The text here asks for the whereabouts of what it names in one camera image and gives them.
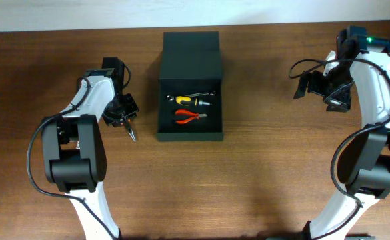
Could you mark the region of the chrome blue ratchet wrench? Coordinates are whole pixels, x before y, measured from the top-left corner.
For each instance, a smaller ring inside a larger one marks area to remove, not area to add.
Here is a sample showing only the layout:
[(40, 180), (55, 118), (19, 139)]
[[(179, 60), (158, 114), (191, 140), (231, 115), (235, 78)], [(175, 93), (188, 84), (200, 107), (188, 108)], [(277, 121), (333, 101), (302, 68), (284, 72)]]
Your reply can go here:
[[(204, 92), (200, 92), (200, 93), (192, 93), (192, 94), (184, 95), (184, 97), (198, 97), (198, 96), (204, 96), (204, 95), (214, 96), (215, 94), (216, 94), (216, 91), (204, 91)], [(175, 96), (172, 96), (172, 95), (166, 96), (166, 100), (168, 100), (168, 101), (173, 101), (175, 99), (176, 99)]]

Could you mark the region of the yellow black stubby screwdriver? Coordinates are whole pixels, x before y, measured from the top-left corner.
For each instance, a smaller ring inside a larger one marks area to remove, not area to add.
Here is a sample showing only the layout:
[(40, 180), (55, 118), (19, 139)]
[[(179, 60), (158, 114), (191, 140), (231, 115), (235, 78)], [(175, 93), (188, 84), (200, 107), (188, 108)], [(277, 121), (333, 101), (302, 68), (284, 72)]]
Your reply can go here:
[(189, 96), (177, 96), (175, 98), (175, 101), (179, 105), (184, 106), (211, 106), (210, 102), (206, 102), (202, 99), (199, 99), (197, 97), (189, 97)]

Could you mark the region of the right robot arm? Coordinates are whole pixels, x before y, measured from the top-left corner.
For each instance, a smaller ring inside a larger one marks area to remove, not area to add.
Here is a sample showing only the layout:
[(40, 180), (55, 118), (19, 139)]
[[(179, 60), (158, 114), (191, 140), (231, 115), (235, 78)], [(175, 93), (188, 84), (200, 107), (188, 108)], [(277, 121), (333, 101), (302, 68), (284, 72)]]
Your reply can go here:
[(355, 87), (361, 128), (335, 150), (330, 175), (336, 192), (306, 223), (302, 239), (348, 239), (362, 214), (390, 194), (390, 40), (349, 26), (339, 32), (336, 45), (326, 60), (296, 76), (294, 98), (314, 93), (328, 111), (345, 113)]

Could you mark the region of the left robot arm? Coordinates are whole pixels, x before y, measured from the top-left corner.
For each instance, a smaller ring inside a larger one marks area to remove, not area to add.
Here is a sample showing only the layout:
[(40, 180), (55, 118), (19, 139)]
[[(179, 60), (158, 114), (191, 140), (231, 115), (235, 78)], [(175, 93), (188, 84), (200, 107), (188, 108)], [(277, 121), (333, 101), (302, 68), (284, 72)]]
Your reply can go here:
[(86, 239), (120, 239), (104, 191), (107, 157), (99, 122), (131, 126), (139, 108), (123, 89), (131, 72), (118, 57), (105, 57), (99, 69), (89, 69), (77, 80), (77, 92), (60, 113), (41, 122), (45, 176), (58, 188), (56, 197), (70, 200)]

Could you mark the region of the red small cutting pliers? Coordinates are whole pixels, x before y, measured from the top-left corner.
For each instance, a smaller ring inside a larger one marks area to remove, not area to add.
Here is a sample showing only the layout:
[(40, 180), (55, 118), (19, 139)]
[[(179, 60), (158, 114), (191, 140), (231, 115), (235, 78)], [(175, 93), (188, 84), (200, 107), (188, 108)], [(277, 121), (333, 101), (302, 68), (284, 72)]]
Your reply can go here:
[(191, 111), (188, 111), (186, 109), (178, 109), (175, 112), (175, 115), (184, 115), (187, 116), (186, 119), (179, 119), (176, 120), (175, 122), (179, 125), (184, 125), (187, 124), (193, 120), (200, 120), (200, 118), (206, 118), (207, 114), (206, 113), (194, 113)]

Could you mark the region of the orange black long-nose pliers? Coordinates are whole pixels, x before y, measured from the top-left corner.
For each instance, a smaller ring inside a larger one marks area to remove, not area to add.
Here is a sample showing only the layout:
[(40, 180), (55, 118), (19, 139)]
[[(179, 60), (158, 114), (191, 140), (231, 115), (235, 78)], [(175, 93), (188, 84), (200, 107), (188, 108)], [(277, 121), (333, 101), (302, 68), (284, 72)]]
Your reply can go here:
[(134, 142), (137, 141), (137, 138), (136, 138), (136, 135), (135, 135), (135, 131), (134, 129), (132, 128), (132, 125), (131, 125), (131, 122), (132, 120), (134, 120), (134, 118), (136, 118), (137, 115), (132, 115), (130, 117), (124, 117), (122, 118), (121, 120), (121, 124), (126, 128), (129, 136), (132, 138), (132, 140)]

